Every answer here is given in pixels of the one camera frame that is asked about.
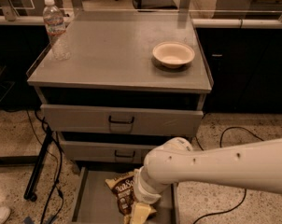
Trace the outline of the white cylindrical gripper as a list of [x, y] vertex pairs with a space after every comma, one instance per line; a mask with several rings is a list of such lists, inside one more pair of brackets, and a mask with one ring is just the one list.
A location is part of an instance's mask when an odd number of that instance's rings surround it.
[[141, 167], [134, 169], [133, 188], [134, 197], [140, 203], [133, 204], [130, 224], [145, 224], [148, 217], [156, 213], [156, 209], [150, 204], [156, 203], [162, 197], [168, 185], [150, 178], [146, 169]]

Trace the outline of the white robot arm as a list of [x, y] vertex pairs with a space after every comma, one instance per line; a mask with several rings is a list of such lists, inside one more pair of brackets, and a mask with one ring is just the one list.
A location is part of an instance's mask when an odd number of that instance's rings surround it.
[[134, 171], [134, 197], [154, 204], [168, 186], [186, 181], [282, 194], [282, 138], [206, 151], [172, 138], [153, 148]]

